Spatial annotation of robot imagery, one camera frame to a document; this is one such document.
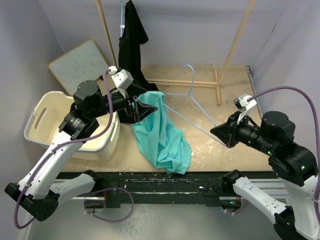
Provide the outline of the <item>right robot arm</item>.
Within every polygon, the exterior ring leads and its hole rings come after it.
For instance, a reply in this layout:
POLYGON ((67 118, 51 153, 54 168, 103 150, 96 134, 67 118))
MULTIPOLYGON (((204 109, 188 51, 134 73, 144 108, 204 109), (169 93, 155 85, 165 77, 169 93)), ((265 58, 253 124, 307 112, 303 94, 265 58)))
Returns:
POLYGON ((240 112, 236 111, 210 133, 227 148, 242 143, 267 155, 268 164, 286 187, 289 204, 265 193, 239 170, 223 176, 223 192, 244 197, 259 209, 281 239, 318 240, 320 221, 314 204, 319 170, 314 154, 294 142, 295 124, 279 111, 266 112, 260 125, 249 116, 237 122, 239 116, 240 112))

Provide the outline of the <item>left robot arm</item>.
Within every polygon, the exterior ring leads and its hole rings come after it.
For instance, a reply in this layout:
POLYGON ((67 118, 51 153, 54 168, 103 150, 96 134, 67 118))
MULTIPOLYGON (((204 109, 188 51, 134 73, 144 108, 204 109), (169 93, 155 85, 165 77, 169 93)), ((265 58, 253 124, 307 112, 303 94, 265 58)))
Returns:
POLYGON ((63 166, 86 142, 102 136, 110 128, 113 113, 127 110, 135 122, 140 122, 157 111, 157 107, 139 101, 136 96, 125 98, 120 93, 102 95, 94 80, 79 84, 73 94, 69 113, 58 127, 58 132, 33 169, 18 183, 9 183, 4 191, 15 202, 13 222, 17 229, 22 207, 35 220, 48 219, 64 202, 82 194, 98 196, 107 185, 99 174, 86 170, 61 184, 54 181, 63 166))

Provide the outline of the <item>teal t shirt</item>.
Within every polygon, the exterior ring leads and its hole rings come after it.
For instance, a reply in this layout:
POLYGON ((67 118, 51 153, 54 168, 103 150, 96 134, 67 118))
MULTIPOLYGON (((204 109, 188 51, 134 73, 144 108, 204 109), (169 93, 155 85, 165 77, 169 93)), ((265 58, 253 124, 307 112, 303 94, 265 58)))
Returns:
POLYGON ((164 93, 148 91, 138 100, 157 107, 157 111, 131 125, 139 152, 156 169, 185 174, 191 163, 192 149, 184 131, 176 128, 168 117, 164 93))

